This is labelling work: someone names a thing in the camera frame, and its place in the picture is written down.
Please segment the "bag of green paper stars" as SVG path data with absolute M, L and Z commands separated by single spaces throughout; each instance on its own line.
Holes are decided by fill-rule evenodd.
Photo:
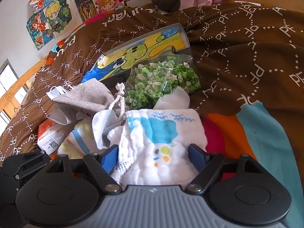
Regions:
M 125 83 L 125 102 L 130 109 L 151 109 L 159 98 L 176 87 L 187 94 L 201 88 L 193 57 L 188 54 L 164 54 L 143 60 L 131 69 Z

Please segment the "tray with frog drawing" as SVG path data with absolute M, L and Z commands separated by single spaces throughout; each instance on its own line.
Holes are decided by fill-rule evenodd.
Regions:
M 191 54 L 188 37 L 179 23 L 148 32 L 101 54 L 81 83 L 95 78 L 107 88 L 113 88 L 116 83 L 128 79 L 135 64 L 149 60 L 167 48 Z

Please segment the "orange haired girl drawing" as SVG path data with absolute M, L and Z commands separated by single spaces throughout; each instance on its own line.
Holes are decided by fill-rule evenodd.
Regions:
M 55 38 L 43 11 L 33 14 L 28 19 L 26 28 L 38 51 Z

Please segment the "blond boy drawing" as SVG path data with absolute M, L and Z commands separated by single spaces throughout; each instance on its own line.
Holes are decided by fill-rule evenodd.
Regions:
M 55 38 L 71 32 L 80 24 L 71 0 L 54 0 L 43 9 L 43 12 Z

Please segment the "white cloth with blue print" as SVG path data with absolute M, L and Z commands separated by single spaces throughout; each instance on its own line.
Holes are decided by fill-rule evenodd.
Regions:
M 207 137 L 194 109 L 130 110 L 125 124 L 108 133 L 117 145 L 117 166 L 112 178 L 127 185 L 181 185 L 185 188 L 198 170 L 190 162 L 188 147 L 202 150 Z

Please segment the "wooden bed frame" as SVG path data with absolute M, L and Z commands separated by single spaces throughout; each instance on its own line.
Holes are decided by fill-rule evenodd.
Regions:
M 9 119 L 12 119 L 21 104 L 14 97 L 20 88 L 26 85 L 29 79 L 34 76 L 37 71 L 46 64 L 48 57 L 43 58 L 24 73 L 1 97 L 1 112 L 4 112 Z

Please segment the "grey drawstring pouch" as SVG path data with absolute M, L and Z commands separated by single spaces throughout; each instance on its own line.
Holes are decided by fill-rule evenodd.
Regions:
M 47 118 L 68 125 L 102 110 L 113 110 L 118 117 L 125 112 L 124 92 L 111 91 L 95 78 L 81 83 L 70 91 L 51 99 L 55 108 Z

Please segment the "white orange small box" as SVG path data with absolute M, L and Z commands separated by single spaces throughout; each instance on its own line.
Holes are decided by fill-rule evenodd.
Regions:
M 48 155 L 58 150 L 58 147 L 73 130 L 73 125 L 60 125 L 52 120 L 46 120 L 39 125 L 38 146 Z

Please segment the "yellow blue striped cloth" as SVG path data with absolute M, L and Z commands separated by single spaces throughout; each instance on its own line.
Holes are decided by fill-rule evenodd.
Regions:
M 67 154 L 70 159 L 79 159 L 97 151 L 92 131 L 92 119 L 85 118 L 74 126 L 74 129 L 59 146 L 57 154 Z

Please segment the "brown PF patterned blanket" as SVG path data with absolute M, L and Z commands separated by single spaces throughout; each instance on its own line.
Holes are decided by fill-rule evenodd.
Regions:
M 303 227 L 303 14 L 282 8 L 222 3 L 162 15 L 138 7 L 83 23 L 38 71 L 1 136 L 1 160 L 37 149 L 38 126 L 54 108 L 52 86 L 76 86 L 102 53 L 175 23 L 201 77 L 191 108 L 208 125 L 208 150 L 255 158 L 291 194 L 286 225 Z

